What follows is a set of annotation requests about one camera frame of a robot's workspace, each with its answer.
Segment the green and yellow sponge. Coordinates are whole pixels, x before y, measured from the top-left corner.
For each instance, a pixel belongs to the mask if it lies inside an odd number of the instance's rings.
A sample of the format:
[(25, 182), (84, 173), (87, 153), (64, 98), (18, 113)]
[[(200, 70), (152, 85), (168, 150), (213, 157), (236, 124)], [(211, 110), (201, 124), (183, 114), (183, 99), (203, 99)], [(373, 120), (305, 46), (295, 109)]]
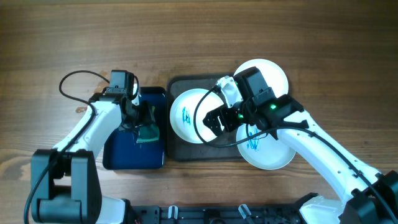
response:
[(138, 143), (154, 142), (158, 141), (160, 138), (160, 130), (156, 124), (141, 126), (138, 131)]

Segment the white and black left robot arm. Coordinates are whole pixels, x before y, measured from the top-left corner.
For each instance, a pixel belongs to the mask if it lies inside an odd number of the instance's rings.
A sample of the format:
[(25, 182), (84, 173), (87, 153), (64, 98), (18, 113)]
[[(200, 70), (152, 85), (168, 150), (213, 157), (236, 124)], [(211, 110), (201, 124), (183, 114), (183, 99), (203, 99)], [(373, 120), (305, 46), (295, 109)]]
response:
[(135, 74), (113, 70), (108, 84), (84, 102), (88, 110), (66, 138), (33, 154), (24, 223), (139, 223), (128, 200), (103, 196), (95, 159), (115, 131), (138, 146), (158, 141), (160, 131)]

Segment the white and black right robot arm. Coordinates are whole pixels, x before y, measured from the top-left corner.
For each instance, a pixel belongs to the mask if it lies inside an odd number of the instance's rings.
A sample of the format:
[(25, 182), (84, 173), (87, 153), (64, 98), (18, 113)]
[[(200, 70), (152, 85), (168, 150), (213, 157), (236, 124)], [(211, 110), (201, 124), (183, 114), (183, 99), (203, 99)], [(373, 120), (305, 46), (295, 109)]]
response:
[(246, 141), (266, 140), (299, 153), (332, 187), (337, 200), (306, 198), (298, 210), (307, 223), (396, 223), (397, 172), (382, 174), (328, 135), (289, 95), (280, 68), (253, 65), (220, 78), (212, 88), (225, 103), (209, 111), (202, 123), (215, 135), (244, 124), (258, 128)]

